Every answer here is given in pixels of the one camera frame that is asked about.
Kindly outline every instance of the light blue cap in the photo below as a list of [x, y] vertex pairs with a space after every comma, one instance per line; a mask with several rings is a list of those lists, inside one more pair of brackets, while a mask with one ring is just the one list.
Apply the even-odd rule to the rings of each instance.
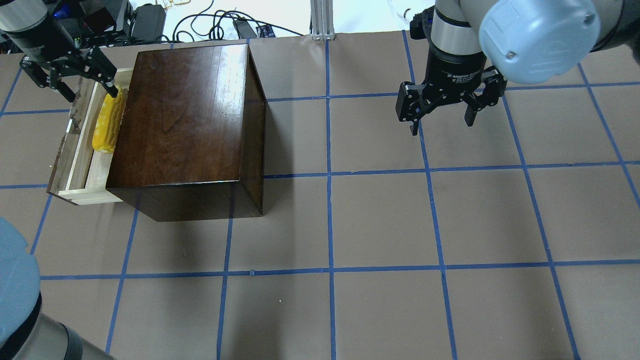
[[27, 320], [40, 294], [40, 271], [27, 241], [0, 217], [0, 343]]
[[480, 45], [507, 80], [536, 84], [576, 66], [600, 35], [591, 0], [500, 0], [480, 25]]

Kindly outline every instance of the black band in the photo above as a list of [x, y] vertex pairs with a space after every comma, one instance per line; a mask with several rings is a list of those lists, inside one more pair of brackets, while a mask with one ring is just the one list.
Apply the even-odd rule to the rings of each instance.
[[443, 13], [440, 12], [440, 10], [438, 10], [438, 8], [436, 8], [436, 14], [442, 19], [442, 21], [451, 24], [453, 26], [458, 26], [460, 28], [470, 28], [471, 24], [469, 24], [466, 21], [460, 21], [460, 20], [456, 20], [456, 19], [452, 19], [446, 15], [444, 15]]
[[36, 301], [36, 305], [31, 310], [31, 314], [27, 317], [20, 327], [9, 336], [6, 340], [2, 348], [0, 348], [0, 359], [2, 360], [11, 360], [18, 354], [18, 351], [22, 348], [29, 335], [31, 335], [31, 331], [33, 327], [36, 325], [36, 320], [38, 320], [38, 315], [40, 314], [40, 308], [42, 307], [42, 294], [38, 295], [38, 301]]
[[60, 325], [67, 331], [67, 352], [62, 360], [82, 360], [82, 338], [75, 331]]

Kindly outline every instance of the metal bracket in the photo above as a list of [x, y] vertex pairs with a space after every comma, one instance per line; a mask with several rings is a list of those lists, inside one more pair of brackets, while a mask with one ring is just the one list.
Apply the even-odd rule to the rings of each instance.
[[333, 40], [333, 0], [311, 0], [311, 38]]

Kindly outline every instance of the yellow corn cob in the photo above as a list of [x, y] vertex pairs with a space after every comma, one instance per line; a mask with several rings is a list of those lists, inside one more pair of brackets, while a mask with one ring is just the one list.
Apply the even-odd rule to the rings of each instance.
[[111, 154], [116, 146], [122, 112], [127, 98], [126, 90], [122, 90], [119, 86], [116, 87], [118, 88], [118, 96], [115, 99], [109, 94], [104, 97], [93, 132], [93, 150], [106, 154]]

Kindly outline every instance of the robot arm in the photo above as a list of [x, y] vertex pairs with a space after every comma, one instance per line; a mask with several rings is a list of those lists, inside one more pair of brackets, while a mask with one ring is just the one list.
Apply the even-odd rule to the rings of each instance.
[[101, 83], [112, 97], [118, 95], [116, 67], [97, 46], [80, 51], [42, 0], [0, 0], [0, 29], [24, 51], [20, 67], [39, 87], [49, 86], [73, 102], [76, 95], [62, 78], [80, 75]]
[[[437, 0], [414, 17], [410, 35], [429, 41], [426, 75], [422, 84], [400, 85], [396, 113], [417, 135], [424, 115], [459, 102], [472, 126], [477, 112], [504, 95], [507, 79], [542, 83], [590, 51], [628, 42], [637, 56], [640, 1]], [[493, 66], [484, 69], [487, 57]]]

